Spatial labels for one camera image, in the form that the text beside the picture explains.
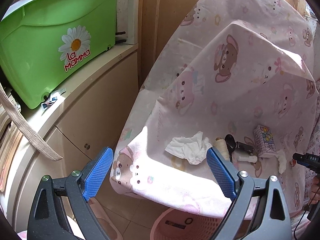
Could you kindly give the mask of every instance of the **metal screw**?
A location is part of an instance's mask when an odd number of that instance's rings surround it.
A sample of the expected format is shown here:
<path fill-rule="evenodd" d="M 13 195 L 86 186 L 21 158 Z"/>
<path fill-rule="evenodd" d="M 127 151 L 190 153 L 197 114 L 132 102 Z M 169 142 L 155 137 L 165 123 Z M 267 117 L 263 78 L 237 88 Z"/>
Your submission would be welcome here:
<path fill-rule="evenodd" d="M 244 177 L 244 178 L 248 177 L 248 173 L 246 171 L 240 171 L 239 174 L 241 177 Z"/>
<path fill-rule="evenodd" d="M 277 178 L 277 176 L 275 176 L 275 175 L 270 176 L 270 179 L 271 179 L 273 182 L 278 181 L 278 178 Z"/>
<path fill-rule="evenodd" d="M 44 175 L 43 177 L 42 177 L 42 181 L 48 181 L 49 180 L 49 175 Z"/>
<path fill-rule="evenodd" d="M 78 177 L 80 175 L 80 171 L 73 171 L 71 175 L 72 177 Z"/>

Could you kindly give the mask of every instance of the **cabinet door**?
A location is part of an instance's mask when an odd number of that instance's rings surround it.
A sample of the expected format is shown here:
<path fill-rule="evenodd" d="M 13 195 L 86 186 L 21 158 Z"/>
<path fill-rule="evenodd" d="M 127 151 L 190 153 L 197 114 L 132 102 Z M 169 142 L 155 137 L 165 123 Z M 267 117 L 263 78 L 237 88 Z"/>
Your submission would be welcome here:
<path fill-rule="evenodd" d="M 89 158 L 117 143 L 138 95 L 137 72 L 134 53 L 100 77 L 57 124 Z"/>
<path fill-rule="evenodd" d="M 74 170 L 82 170 L 90 161 L 79 149 L 77 149 L 57 128 L 53 128 L 46 142 L 59 153 L 63 159 L 57 162 L 50 161 L 37 152 L 26 170 L 21 182 L 20 193 L 17 197 L 16 231 L 27 230 L 33 198 L 36 194 L 39 182 L 44 175 L 50 175 L 53 179 L 68 176 Z M 66 213 L 72 216 L 68 200 L 63 201 Z"/>

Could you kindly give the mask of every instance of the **beige strap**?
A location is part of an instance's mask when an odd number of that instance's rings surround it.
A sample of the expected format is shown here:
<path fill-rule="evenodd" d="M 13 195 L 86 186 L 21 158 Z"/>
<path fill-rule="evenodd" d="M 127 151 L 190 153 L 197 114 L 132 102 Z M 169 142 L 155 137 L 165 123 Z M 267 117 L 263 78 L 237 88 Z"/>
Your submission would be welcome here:
<path fill-rule="evenodd" d="M 52 148 L 34 131 L 28 124 L 26 119 L 17 110 L 14 104 L 9 100 L 7 94 L 0 83 L 0 103 L 3 105 L 5 111 L 17 126 L 17 128 L 22 132 L 22 134 L 29 140 L 29 142 L 45 157 L 52 161 L 59 161 L 62 157 L 57 154 Z"/>

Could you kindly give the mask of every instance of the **pink bear-print cloth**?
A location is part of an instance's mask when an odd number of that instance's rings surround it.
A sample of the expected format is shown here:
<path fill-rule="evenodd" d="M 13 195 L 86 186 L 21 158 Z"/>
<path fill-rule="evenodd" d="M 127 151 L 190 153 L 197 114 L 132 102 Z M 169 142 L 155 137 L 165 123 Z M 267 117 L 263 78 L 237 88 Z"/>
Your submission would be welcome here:
<path fill-rule="evenodd" d="M 286 171 L 279 174 L 276 158 L 251 164 L 236 161 L 237 153 L 234 165 L 252 177 L 278 176 L 290 215 L 296 215 L 303 207 L 305 169 L 290 161 L 296 149 L 307 150 L 319 95 L 310 85 L 315 83 L 313 46 L 306 46 L 302 36 L 308 23 L 284 0 L 199 0 L 181 20 L 150 70 L 115 150 L 115 161 L 126 147 L 132 150 L 132 158 L 126 158 L 131 167 L 121 178 L 130 183 L 111 179 L 112 187 L 222 218 L 231 200 L 206 160 L 190 165 L 181 159 L 177 165 L 165 148 L 172 138 L 199 131 L 211 144 L 231 133 L 236 141 L 255 146 L 253 130 L 264 125 L 276 149 L 285 152 Z"/>

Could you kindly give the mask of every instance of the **white cotton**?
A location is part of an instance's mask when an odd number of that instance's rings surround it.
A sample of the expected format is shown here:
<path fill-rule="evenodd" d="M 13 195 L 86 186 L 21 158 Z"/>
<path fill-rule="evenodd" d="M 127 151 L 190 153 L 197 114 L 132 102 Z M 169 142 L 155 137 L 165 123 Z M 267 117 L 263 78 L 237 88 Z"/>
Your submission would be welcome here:
<path fill-rule="evenodd" d="M 202 140 L 202 135 L 203 133 L 199 131 L 191 138 L 175 137 L 165 151 L 178 158 L 187 159 L 192 165 L 197 165 L 206 158 L 207 151 L 212 147 L 207 137 Z"/>
<path fill-rule="evenodd" d="M 276 157 L 279 161 L 279 173 L 284 173 L 286 167 L 287 167 L 287 159 L 285 157 L 285 153 L 283 150 L 277 151 Z"/>

